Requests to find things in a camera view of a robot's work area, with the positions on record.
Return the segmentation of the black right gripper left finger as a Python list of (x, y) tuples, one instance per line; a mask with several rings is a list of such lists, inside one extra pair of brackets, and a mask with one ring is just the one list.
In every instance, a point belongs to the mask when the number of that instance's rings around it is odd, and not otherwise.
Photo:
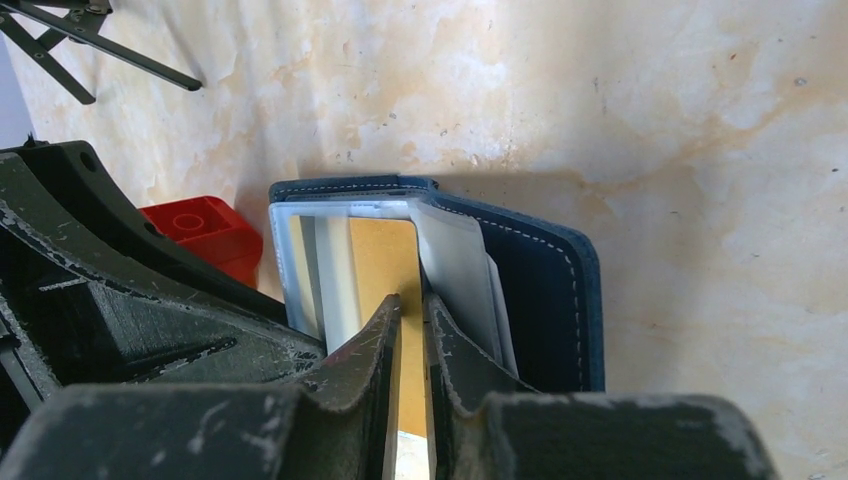
[(24, 423), (5, 479), (385, 479), (401, 300), (286, 383), (74, 385)]

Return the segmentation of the black mini tripod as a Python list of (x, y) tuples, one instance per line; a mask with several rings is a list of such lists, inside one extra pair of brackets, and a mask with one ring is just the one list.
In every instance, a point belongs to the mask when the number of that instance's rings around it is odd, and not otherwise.
[(202, 82), (100, 35), (108, 1), (3, 1), (1, 32), (83, 105), (96, 98), (52, 55), (65, 40), (92, 47), (187, 91)]

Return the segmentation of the dark blue card holder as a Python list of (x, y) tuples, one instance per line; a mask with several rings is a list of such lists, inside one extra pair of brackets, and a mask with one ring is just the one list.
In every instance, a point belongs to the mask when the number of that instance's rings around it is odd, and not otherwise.
[(581, 232), (440, 190), (427, 177), (375, 175), (278, 181), (272, 203), (368, 194), (420, 198), (475, 219), (505, 293), (519, 377), (552, 393), (606, 388), (600, 265)]

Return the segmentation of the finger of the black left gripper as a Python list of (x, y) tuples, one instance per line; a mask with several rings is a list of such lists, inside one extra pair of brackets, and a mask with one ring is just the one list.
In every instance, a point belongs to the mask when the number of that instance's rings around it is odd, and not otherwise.
[(13, 151), (65, 210), (114, 250), (169, 279), (286, 324), (280, 301), (239, 282), (161, 233), (112, 180), (89, 143), (35, 142)]
[(121, 254), (1, 156), (1, 445), (72, 384), (287, 381), (319, 342)]

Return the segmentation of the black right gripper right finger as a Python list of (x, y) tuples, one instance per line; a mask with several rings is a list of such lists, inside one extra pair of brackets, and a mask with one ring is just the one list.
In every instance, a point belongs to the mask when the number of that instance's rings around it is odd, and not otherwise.
[(709, 395), (549, 394), (519, 381), (425, 298), (435, 479), (775, 479), (748, 417)]

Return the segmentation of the red yellow toy brick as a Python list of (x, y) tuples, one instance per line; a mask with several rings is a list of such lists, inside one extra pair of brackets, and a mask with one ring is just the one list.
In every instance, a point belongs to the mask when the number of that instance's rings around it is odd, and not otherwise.
[(140, 212), (182, 248), (248, 287), (257, 287), (262, 236), (224, 200), (199, 196)]

